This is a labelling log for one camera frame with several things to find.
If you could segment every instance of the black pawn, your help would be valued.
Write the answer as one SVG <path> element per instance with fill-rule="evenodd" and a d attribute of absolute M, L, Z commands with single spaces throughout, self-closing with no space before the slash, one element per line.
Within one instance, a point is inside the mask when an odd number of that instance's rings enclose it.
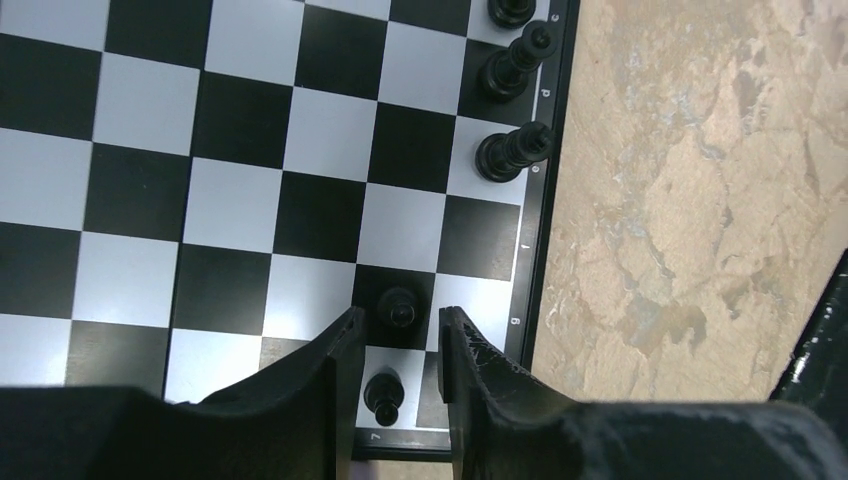
<path fill-rule="evenodd" d="M 392 328 L 407 328 L 418 318 L 418 298 L 409 289 L 390 288 L 377 301 L 377 316 Z"/>
<path fill-rule="evenodd" d="M 515 30 L 536 13 L 536 0 L 489 0 L 489 16 L 495 25 Z"/>
<path fill-rule="evenodd" d="M 506 102 L 524 93 L 530 74 L 556 51 L 553 29 L 536 20 L 524 28 L 509 48 L 492 54 L 480 68 L 480 87 L 493 100 Z"/>
<path fill-rule="evenodd" d="M 477 147 L 474 164 L 480 175 L 498 183 L 515 179 L 521 169 L 546 160 L 554 151 L 554 134 L 542 122 L 527 122 L 510 133 L 495 133 Z"/>
<path fill-rule="evenodd" d="M 403 403 L 403 385 L 392 371 L 378 373 L 365 385 L 365 406 L 374 412 L 377 423 L 384 427 L 395 424 L 398 408 Z"/>

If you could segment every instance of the beige stone surface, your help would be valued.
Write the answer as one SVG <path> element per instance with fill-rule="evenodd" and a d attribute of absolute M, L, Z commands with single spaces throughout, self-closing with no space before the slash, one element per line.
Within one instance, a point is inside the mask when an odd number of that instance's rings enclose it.
<path fill-rule="evenodd" d="M 848 0 L 583 0 L 535 375 L 768 395 L 848 247 L 846 37 Z"/>

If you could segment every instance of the board border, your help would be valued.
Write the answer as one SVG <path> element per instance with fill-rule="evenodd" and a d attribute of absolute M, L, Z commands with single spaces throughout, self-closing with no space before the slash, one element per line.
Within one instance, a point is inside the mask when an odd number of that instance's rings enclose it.
<path fill-rule="evenodd" d="M 533 365 L 536 332 L 544 291 L 545 267 L 550 246 L 559 162 L 563 150 L 565 112 L 568 105 L 579 11 L 580 0 L 550 1 L 549 19 L 553 18 L 553 15 L 559 15 L 564 19 L 558 30 L 562 35 L 562 44 L 559 61 L 550 64 L 557 68 L 545 69 L 547 65 L 543 64 L 540 73 L 540 91 L 536 92 L 538 103 L 535 118 L 542 121 L 550 120 L 551 128 L 556 133 L 558 141 L 551 161 L 538 165 L 539 171 L 527 176 L 527 193 L 522 206 L 521 229 L 518 235 L 519 247 L 515 258 L 510 302 L 510 318 L 519 319 L 519 323 L 514 325 L 510 322 L 504 345 L 504 353 L 517 359 L 527 370 L 530 370 Z M 545 85 L 556 86 L 556 95 L 552 95 L 553 98 L 550 100 L 540 94 Z M 534 248 L 520 247 L 520 245 L 531 244 Z M 522 254 L 522 250 L 529 250 L 529 252 Z M 379 443 L 371 440 L 373 435 L 378 435 Z M 434 443 L 440 442 L 444 448 L 421 447 L 409 441 L 421 437 L 427 437 Z M 354 434 L 353 459 L 356 461 L 450 462 L 449 433 L 357 428 Z"/>

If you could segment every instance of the black square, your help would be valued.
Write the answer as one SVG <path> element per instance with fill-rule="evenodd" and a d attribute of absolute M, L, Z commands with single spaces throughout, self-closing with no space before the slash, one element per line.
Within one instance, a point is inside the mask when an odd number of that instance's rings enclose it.
<path fill-rule="evenodd" d="M 509 281 L 521 207 L 448 195 L 437 271 Z"/>
<path fill-rule="evenodd" d="M 183 244 L 174 328 L 261 335 L 271 255 Z"/>
<path fill-rule="evenodd" d="M 0 127 L 91 140 L 100 53 L 0 34 Z"/>
<path fill-rule="evenodd" d="M 531 120 L 533 97 L 536 90 L 536 74 L 538 72 L 533 72 L 530 75 L 527 90 L 508 102 L 492 101 L 480 89 L 477 80 L 480 67 L 486 63 L 489 56 L 503 48 L 474 40 L 465 42 L 465 63 L 462 67 L 462 85 L 459 89 L 457 112 L 460 116 L 515 126 L 521 126 Z"/>
<path fill-rule="evenodd" d="M 85 230 L 178 242 L 190 164 L 179 155 L 94 144 Z"/>
<path fill-rule="evenodd" d="M 131 385 L 162 396 L 168 329 L 74 321 L 67 385 Z"/>
<path fill-rule="evenodd" d="M 392 0 L 389 20 L 465 36 L 471 0 Z"/>
<path fill-rule="evenodd" d="M 368 181 L 445 193 L 456 117 L 380 103 Z"/>
<path fill-rule="evenodd" d="M 365 184 L 283 172 L 274 253 L 356 261 Z"/>
<path fill-rule="evenodd" d="M 365 309 L 368 345 L 424 350 L 435 281 L 434 273 L 357 265 L 351 303 Z M 418 298 L 415 323 L 405 329 L 389 327 L 377 316 L 380 297 L 393 287 L 409 289 Z"/>
<path fill-rule="evenodd" d="M 212 0 L 112 0 L 106 51 L 203 68 Z"/>
<path fill-rule="evenodd" d="M 377 100 L 387 26 L 306 5 L 295 85 Z"/>
<path fill-rule="evenodd" d="M 448 428 L 448 406 L 439 393 L 439 353 L 424 354 L 424 374 L 421 378 L 421 395 L 418 397 L 418 418 L 415 426 L 421 428 Z"/>
<path fill-rule="evenodd" d="M 203 72 L 192 154 L 282 168 L 292 87 Z"/>
<path fill-rule="evenodd" d="M 0 312 L 71 318 L 80 232 L 0 222 Z"/>
<path fill-rule="evenodd" d="M 262 337 L 262 351 L 259 354 L 259 369 L 262 370 L 277 360 L 288 356 L 307 343 L 309 342 L 306 340 Z"/>

